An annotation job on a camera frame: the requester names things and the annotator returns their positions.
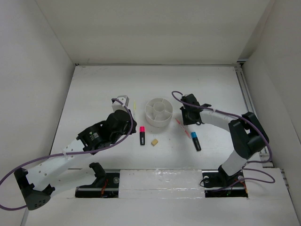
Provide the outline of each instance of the white floor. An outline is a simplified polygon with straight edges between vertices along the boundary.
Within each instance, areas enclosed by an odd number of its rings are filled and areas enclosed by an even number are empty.
[[[105,120],[112,112],[111,98],[119,95],[129,96],[131,110],[136,100],[137,129],[146,127],[146,145],[140,146],[139,133],[133,134],[117,147],[91,156],[81,164],[86,167],[98,161],[105,169],[124,169],[120,198],[77,199],[72,189],[31,211],[26,225],[299,225],[279,169],[264,169],[276,178],[275,184],[246,182],[249,198],[205,198],[204,190],[197,184],[181,190],[181,178],[172,178],[174,183],[168,179],[166,187],[162,187],[161,177],[145,177],[144,172],[137,174],[130,170],[183,169],[185,172],[180,176],[196,183],[201,172],[191,169],[217,169],[232,152],[228,132],[211,125],[194,125],[189,129],[197,133],[202,147],[201,152],[196,152],[175,121],[175,118],[182,120],[179,109],[182,105],[172,98],[173,90],[193,93],[200,104],[209,103],[231,113],[246,112],[234,67],[77,66],[52,153],[61,152],[86,127]],[[168,99],[174,108],[171,123],[163,129],[150,126],[145,119],[145,105],[156,97]],[[154,138],[159,141],[155,147],[150,144]],[[261,165],[250,167],[261,168]],[[244,174],[267,179],[255,172],[244,171]],[[148,183],[158,186],[145,187]]]
[[[189,126],[198,135],[202,151],[175,118],[182,121],[173,90],[193,93],[200,104],[232,113],[246,113],[234,67],[217,66],[87,66],[76,67],[51,153],[59,153],[85,128],[106,120],[112,113],[111,99],[128,95],[129,108],[136,101],[137,130],[146,127],[146,145],[140,146],[139,133],[114,149],[92,156],[105,169],[216,169],[233,151],[230,134],[211,125]],[[162,97],[173,105],[173,118],[166,128],[154,128],[145,119],[145,106]],[[153,147],[151,141],[159,143]]]

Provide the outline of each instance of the black bracket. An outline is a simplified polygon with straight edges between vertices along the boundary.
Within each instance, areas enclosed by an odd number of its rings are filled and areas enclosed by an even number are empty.
[[[101,185],[105,178],[106,178],[106,173],[104,171],[104,169],[102,168],[102,166],[98,163],[98,162],[93,162],[89,165],[90,168],[92,168],[95,172],[95,181],[92,183],[91,186],[93,187],[98,187],[99,185]]]
[[[203,183],[205,188],[213,188],[213,187],[226,187],[235,182],[238,179],[238,176],[243,176],[243,173],[240,171],[237,174],[234,174],[231,177],[225,176],[221,172],[222,168],[219,167],[218,170],[204,170],[202,172],[203,175]],[[242,184],[236,184],[234,187],[242,187]]]
[[[29,184],[26,178],[28,171],[19,168],[14,172],[15,178],[24,197],[28,210],[35,210],[44,206],[49,200],[54,187],[48,185],[43,191],[34,190],[34,184]]]
[[[209,104],[199,105],[199,102],[197,101],[197,99],[193,94],[183,96],[181,98],[181,101],[191,105],[196,105],[201,107],[211,107],[211,105]],[[181,107],[180,110],[182,111],[183,123],[185,126],[192,125],[192,124],[197,124],[197,125],[202,124],[202,120],[200,116],[200,112],[203,111],[202,109],[183,104],[183,107]]]
[[[254,113],[247,112],[242,117],[249,120],[269,143],[269,138]],[[261,151],[266,146],[261,136],[242,119],[232,120],[229,123],[229,129],[234,149],[244,159],[251,158],[253,154]]]
[[[93,151],[108,147],[129,132],[131,125],[129,114],[122,110],[111,113],[107,120],[101,121],[86,128],[78,134],[77,140],[84,144],[83,151]],[[137,122],[133,120],[133,128],[130,134],[136,132]]]
[[[76,198],[118,198],[120,171],[106,172],[105,180],[98,186],[86,185],[76,188]]]

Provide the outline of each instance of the white bowl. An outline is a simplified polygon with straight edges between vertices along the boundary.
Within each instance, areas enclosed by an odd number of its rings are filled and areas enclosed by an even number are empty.
[[[146,121],[154,127],[165,127],[173,116],[173,106],[163,98],[150,100],[145,107]]]

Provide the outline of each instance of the pen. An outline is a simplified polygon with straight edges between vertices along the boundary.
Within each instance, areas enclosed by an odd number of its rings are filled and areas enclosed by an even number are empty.
[[[181,128],[185,131],[186,135],[188,136],[189,139],[191,139],[189,132],[187,132],[187,130],[184,128],[184,126],[180,123],[179,120],[175,119],[177,121],[177,123],[181,126]]]

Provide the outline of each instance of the white enclosure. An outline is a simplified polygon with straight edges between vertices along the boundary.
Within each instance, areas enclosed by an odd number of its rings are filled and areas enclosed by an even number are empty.
[[[159,141],[141,148],[139,133],[131,135],[83,163],[122,169],[120,199],[75,199],[72,189],[38,210],[0,210],[0,225],[298,225],[300,27],[299,0],[0,1],[0,179],[25,161],[60,153],[105,120],[118,95],[129,96],[132,111],[136,101],[137,130],[146,127],[146,141]],[[242,68],[239,58],[249,58]],[[189,126],[203,149],[197,153],[175,121],[182,105],[173,90],[228,112],[256,111],[276,169],[251,168],[276,183],[246,182],[248,199],[205,198],[195,181],[225,161],[232,141],[213,126]],[[173,106],[164,128],[145,119],[147,102],[157,97]],[[157,169],[183,173],[161,193]],[[188,191],[178,189],[188,178]],[[13,176],[0,187],[0,204],[24,205]]]
[[[80,64],[229,64],[269,0],[37,0]]]

